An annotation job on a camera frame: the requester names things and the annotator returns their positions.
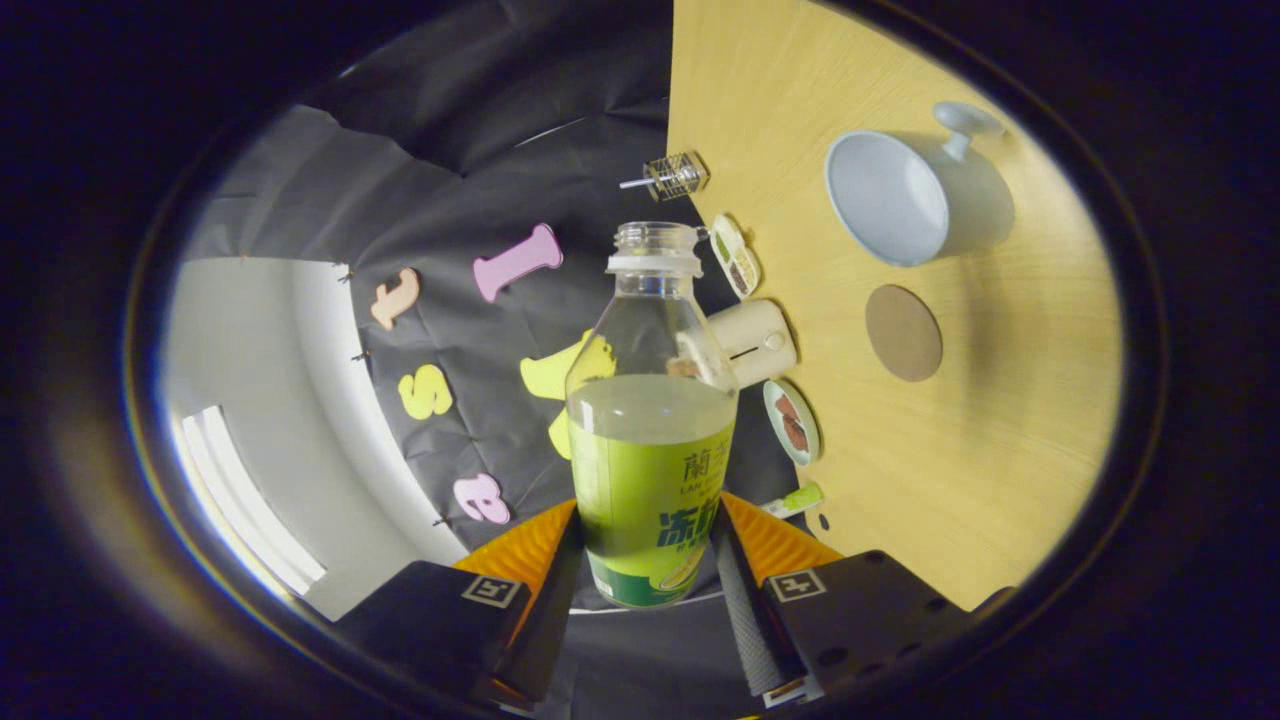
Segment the plastic bottle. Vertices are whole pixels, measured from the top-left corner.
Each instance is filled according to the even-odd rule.
[[[689,593],[719,506],[737,380],[694,300],[698,232],[627,223],[617,290],[566,377],[588,559],[614,605]]]

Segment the pink foam letter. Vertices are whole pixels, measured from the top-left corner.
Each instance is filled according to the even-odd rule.
[[[502,488],[498,487],[498,480],[486,473],[453,482],[453,497],[458,498],[462,510],[472,520],[489,520],[499,525],[511,520],[511,510],[499,495]]]
[[[559,268],[564,260],[556,233],[547,223],[534,225],[534,232],[497,258],[477,258],[471,264],[480,295],[493,302],[498,291],[539,268]]]

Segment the brown coaster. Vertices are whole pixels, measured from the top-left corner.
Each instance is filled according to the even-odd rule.
[[[867,299],[867,334],[890,373],[908,382],[933,375],[942,364],[942,333],[919,297],[896,284]]]

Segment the white mug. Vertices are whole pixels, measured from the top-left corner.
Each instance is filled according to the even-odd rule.
[[[1002,135],[1000,120],[964,102],[938,102],[948,140],[858,131],[827,152],[827,193],[845,228],[876,258],[910,268],[991,247],[1009,237],[1014,199],[972,136]]]

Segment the green liquid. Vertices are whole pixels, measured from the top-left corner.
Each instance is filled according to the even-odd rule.
[[[573,487],[596,587],[654,607],[684,597],[719,503],[737,395],[621,375],[568,397]]]

